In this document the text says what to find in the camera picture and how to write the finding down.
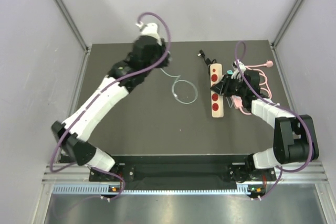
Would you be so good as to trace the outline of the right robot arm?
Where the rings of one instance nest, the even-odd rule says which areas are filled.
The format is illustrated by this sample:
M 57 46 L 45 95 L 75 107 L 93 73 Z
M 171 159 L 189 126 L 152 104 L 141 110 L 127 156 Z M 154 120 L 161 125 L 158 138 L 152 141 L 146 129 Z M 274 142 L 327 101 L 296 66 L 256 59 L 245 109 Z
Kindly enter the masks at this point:
M 314 161 L 319 157 L 312 117 L 297 116 L 273 103 L 261 93 L 259 83 L 259 72 L 246 70 L 243 77 L 225 74 L 211 87 L 218 95 L 240 97 L 243 108 L 274 129 L 273 146 L 245 158 L 245 174 L 252 180 L 262 176 L 265 169 L 295 162 Z

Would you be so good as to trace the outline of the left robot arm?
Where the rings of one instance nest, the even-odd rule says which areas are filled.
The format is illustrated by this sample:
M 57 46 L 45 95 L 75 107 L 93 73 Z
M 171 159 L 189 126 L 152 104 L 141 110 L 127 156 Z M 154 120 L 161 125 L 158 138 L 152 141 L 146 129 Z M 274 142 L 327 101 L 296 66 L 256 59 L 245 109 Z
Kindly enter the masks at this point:
M 90 144 L 93 130 L 106 114 L 123 98 L 142 84 L 153 68 L 169 65 L 163 38 L 142 35 L 125 59 L 115 63 L 90 98 L 69 118 L 51 126 L 58 147 L 79 166 L 101 171 L 107 180 L 114 180 L 119 168 L 106 152 Z

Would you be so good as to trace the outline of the beige wooden power strip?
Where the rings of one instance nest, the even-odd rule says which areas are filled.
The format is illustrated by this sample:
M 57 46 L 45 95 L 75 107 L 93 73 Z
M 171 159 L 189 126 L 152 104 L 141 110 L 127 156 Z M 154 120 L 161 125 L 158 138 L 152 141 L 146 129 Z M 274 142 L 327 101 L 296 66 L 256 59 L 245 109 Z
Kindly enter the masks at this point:
M 220 89 L 223 78 L 222 65 L 213 63 L 209 66 L 211 81 L 211 113 L 213 118 L 222 118 L 224 116 L 224 102 Z

